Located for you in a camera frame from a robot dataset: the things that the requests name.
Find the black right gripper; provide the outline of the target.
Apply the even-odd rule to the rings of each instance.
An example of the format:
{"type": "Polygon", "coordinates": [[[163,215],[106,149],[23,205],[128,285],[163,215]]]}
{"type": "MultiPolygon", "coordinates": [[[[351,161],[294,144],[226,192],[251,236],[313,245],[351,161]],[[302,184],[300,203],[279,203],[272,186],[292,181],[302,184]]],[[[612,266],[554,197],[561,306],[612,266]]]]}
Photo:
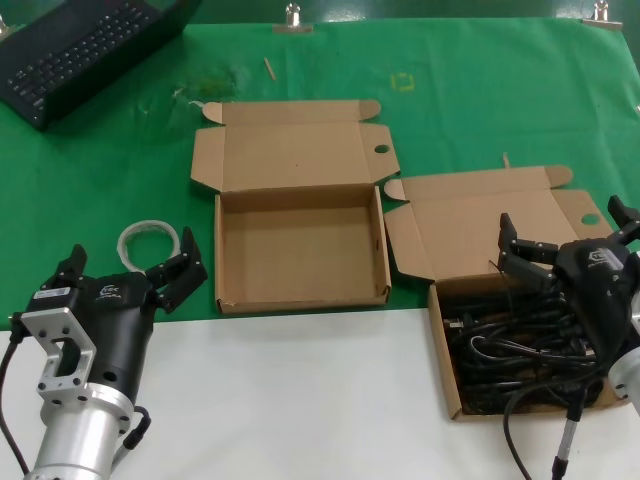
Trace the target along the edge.
{"type": "Polygon", "coordinates": [[[498,237],[499,270],[536,290],[551,289],[556,277],[604,368],[615,363],[629,337],[635,255],[627,247],[639,239],[638,209],[612,195],[607,210],[617,226],[613,233],[569,242],[559,251],[556,244],[519,238],[508,213],[500,216],[498,237]]]}

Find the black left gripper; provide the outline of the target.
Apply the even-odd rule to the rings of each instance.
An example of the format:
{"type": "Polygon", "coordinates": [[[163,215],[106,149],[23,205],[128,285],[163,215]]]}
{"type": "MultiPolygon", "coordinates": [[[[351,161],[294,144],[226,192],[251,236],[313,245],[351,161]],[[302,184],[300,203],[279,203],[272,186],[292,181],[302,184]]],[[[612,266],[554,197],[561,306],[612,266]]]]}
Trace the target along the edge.
{"type": "MultiPolygon", "coordinates": [[[[76,244],[59,262],[53,287],[76,286],[86,263],[86,250],[76,244]]],[[[172,313],[208,279],[189,227],[183,229],[179,252],[145,275],[85,276],[80,282],[79,322],[96,347],[89,381],[127,398],[138,395],[156,308],[172,313]]]]}

